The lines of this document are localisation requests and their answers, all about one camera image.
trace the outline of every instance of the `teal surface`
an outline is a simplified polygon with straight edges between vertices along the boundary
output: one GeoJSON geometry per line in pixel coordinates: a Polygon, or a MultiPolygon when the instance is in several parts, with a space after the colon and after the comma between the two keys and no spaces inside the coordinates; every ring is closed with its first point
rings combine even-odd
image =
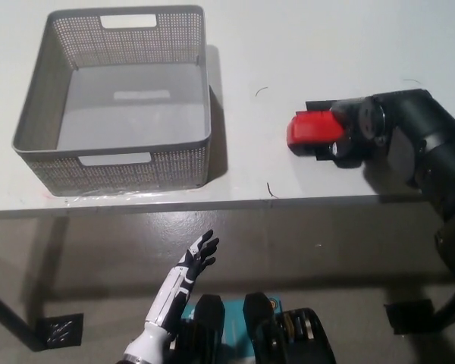
{"type": "MultiPolygon", "coordinates": [[[[274,306],[275,313],[281,312],[280,297],[268,296],[274,306]]],[[[223,349],[221,362],[235,362],[240,359],[254,356],[253,345],[249,340],[243,316],[244,300],[223,301],[226,315],[224,318],[224,332],[222,333],[223,349]]],[[[193,319],[195,304],[188,304],[182,317],[193,319]]]]}

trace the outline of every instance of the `gray plastic basket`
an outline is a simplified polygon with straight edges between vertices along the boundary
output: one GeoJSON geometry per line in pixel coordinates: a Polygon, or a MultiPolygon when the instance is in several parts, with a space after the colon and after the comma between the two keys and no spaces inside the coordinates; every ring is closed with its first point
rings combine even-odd
{"type": "Polygon", "coordinates": [[[49,15],[13,147],[51,193],[200,187],[210,135],[200,7],[49,15]]]}

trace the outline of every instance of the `robot finger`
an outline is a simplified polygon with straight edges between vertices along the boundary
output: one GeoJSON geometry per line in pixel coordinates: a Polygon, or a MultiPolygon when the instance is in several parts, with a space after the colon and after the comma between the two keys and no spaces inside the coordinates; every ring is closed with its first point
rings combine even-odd
{"type": "Polygon", "coordinates": [[[218,249],[219,238],[215,238],[212,241],[209,241],[200,251],[200,258],[203,261],[208,256],[211,256],[218,249]]]}
{"type": "Polygon", "coordinates": [[[206,259],[206,261],[202,264],[200,271],[204,271],[207,267],[210,265],[213,265],[215,263],[215,257],[211,257],[209,259],[206,259]]]}

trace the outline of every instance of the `table leg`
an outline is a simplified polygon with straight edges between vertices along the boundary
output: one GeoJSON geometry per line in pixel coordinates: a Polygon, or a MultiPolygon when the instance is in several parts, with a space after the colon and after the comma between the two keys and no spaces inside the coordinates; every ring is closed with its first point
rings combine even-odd
{"type": "Polygon", "coordinates": [[[37,336],[35,331],[1,300],[0,323],[32,351],[47,349],[46,343],[37,336]]]}

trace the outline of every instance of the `white table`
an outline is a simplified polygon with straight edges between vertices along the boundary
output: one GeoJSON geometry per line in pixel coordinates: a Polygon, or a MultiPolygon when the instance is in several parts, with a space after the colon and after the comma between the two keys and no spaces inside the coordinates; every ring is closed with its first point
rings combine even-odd
{"type": "Polygon", "coordinates": [[[0,217],[405,199],[414,195],[395,177],[375,189],[364,168],[296,157],[285,130],[307,100],[416,87],[428,89],[455,117],[455,1],[0,0],[0,217]],[[52,196],[11,148],[48,13],[193,2],[206,12],[227,172],[198,190],[52,196]]]}

